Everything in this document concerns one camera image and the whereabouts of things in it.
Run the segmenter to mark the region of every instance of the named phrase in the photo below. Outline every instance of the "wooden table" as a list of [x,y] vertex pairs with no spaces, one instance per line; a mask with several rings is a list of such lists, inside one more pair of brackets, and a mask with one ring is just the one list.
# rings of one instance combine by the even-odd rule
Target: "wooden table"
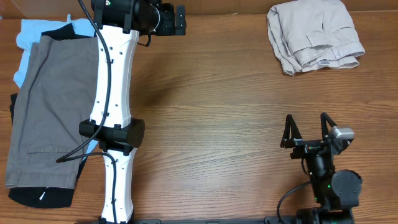
[[[154,37],[134,57],[131,109],[146,122],[134,160],[136,218],[263,218],[307,181],[279,143],[292,113],[305,139],[320,138],[321,112],[356,133],[335,157],[363,178],[356,223],[398,219],[398,12],[351,13],[366,49],[360,66],[284,75],[267,36],[266,15],[188,16],[184,37]],[[0,21],[0,223],[95,220],[104,202],[104,165],[90,158],[70,208],[15,203],[4,187],[11,137],[9,95],[22,50],[20,20]],[[307,187],[283,214],[316,206]]]

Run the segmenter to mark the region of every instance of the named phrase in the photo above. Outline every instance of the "clothing pile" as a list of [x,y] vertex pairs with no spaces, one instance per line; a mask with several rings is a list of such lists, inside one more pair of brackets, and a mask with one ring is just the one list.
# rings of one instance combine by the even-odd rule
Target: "clothing pile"
[[339,0],[298,0],[273,6],[268,37],[285,74],[323,67],[354,68],[365,53]]
[[[36,208],[69,207],[85,160],[57,164],[86,138],[79,122],[90,117],[98,76],[98,41],[86,19],[22,20],[24,49],[14,81],[15,105],[6,187],[9,197]],[[80,154],[91,151],[96,142]]]

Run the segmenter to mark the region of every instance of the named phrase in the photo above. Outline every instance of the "cable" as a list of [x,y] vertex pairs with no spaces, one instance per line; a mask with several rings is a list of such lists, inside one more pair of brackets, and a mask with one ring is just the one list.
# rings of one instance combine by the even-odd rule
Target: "cable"
[[301,158],[301,168],[303,169],[304,174],[305,174],[305,175],[308,175],[308,174],[307,174],[307,171],[305,170],[305,166],[304,166],[304,158]]
[[149,33],[148,33],[148,42],[147,42],[146,44],[142,44],[142,43],[140,43],[140,42],[138,42],[137,44],[138,44],[138,45],[141,45],[141,46],[144,46],[144,47],[149,47],[149,46],[150,46],[150,43],[152,43],[152,37],[151,37],[151,35],[152,35],[152,33],[149,32]]
[[113,165],[113,185],[112,185],[113,222],[114,223],[118,223],[118,221],[116,219],[116,206],[115,206],[115,198],[114,198],[115,188],[116,188],[116,161],[114,160],[113,156],[111,156],[110,154],[105,153],[105,152],[92,152],[92,153],[88,153],[88,154],[83,154],[83,155],[71,157],[71,155],[73,155],[76,152],[78,152],[81,149],[83,149],[91,140],[93,140],[98,135],[98,133],[101,131],[102,127],[104,126],[106,117],[108,116],[108,106],[109,106],[109,98],[111,96],[111,79],[112,79],[111,56],[109,55],[108,46],[106,45],[106,42],[105,42],[104,37],[102,36],[100,30],[97,28],[97,26],[95,25],[93,19],[91,18],[90,14],[88,13],[87,8],[83,4],[83,1],[82,0],[78,0],[78,2],[80,4],[81,9],[85,13],[87,19],[89,20],[89,22],[93,26],[97,36],[99,37],[99,39],[100,39],[100,41],[101,41],[101,43],[102,43],[102,45],[104,47],[104,50],[105,50],[106,64],[108,66],[108,86],[106,88],[105,107],[104,107],[104,113],[103,113],[103,117],[102,117],[101,123],[99,124],[98,129],[95,131],[95,133],[92,135],[92,137],[88,138],[85,142],[83,142],[80,146],[78,146],[74,150],[72,150],[69,153],[67,153],[67,154],[63,155],[62,157],[58,158],[55,162],[56,163],[67,162],[67,161],[72,161],[72,160],[75,160],[75,159],[81,159],[81,158],[88,157],[88,156],[106,156],[106,157],[110,158],[111,161],[112,161],[112,165]]
[[333,158],[334,158],[335,154],[333,153],[333,149],[331,147],[329,147],[329,150],[330,150],[330,165],[331,165],[331,168],[334,170],[335,168],[333,165]]
[[306,183],[304,183],[304,184],[300,184],[299,186],[293,188],[292,190],[288,191],[288,192],[279,200],[278,206],[276,207],[276,214],[277,214],[278,219],[279,219],[279,222],[280,222],[281,224],[286,224],[286,223],[283,221],[283,219],[282,219],[282,217],[281,217],[281,215],[280,215],[280,212],[279,212],[279,209],[280,209],[280,206],[282,205],[282,202],[283,202],[283,201],[285,200],[285,198],[286,198],[287,196],[289,196],[291,193],[295,192],[296,190],[302,189],[303,187],[307,186],[308,184],[311,184],[311,181],[308,181],[308,182],[306,182]]

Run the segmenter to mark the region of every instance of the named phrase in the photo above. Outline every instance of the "gray shorts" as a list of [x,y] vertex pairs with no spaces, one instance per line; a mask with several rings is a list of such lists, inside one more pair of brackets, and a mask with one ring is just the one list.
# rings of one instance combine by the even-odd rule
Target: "gray shorts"
[[79,135],[79,122],[90,117],[97,75],[96,37],[57,41],[42,36],[33,44],[14,109],[7,188],[75,188],[81,160],[55,160],[86,140]]

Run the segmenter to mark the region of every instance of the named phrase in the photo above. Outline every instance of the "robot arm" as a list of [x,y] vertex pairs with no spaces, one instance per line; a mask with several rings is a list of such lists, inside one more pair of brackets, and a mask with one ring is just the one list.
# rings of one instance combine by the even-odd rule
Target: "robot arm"
[[[292,115],[287,115],[281,147],[293,148],[291,159],[301,159],[302,168],[310,181],[284,195],[277,207],[278,217],[266,217],[266,224],[297,223],[354,223],[351,209],[359,205],[362,178],[351,170],[335,171],[333,156],[339,155],[354,141],[354,131],[337,124],[326,114],[321,114],[322,139],[304,141]],[[305,171],[303,162],[307,163]],[[312,185],[319,208],[297,211],[295,217],[279,215],[279,207],[286,196],[307,184]]]
[[[132,163],[145,129],[144,121],[134,119],[130,114],[134,52],[140,35],[185,35],[185,8],[177,6],[176,19],[173,5],[162,4],[161,0],[92,0],[91,7],[95,12],[94,22],[108,46],[112,69],[107,117],[96,139],[99,140],[99,147],[116,161],[116,172],[112,160],[104,156],[106,189],[101,221],[129,223],[134,210],[131,200]],[[108,63],[100,38],[98,50],[98,80],[93,111],[90,119],[79,125],[80,134],[86,137],[91,137],[99,129],[106,103]]]

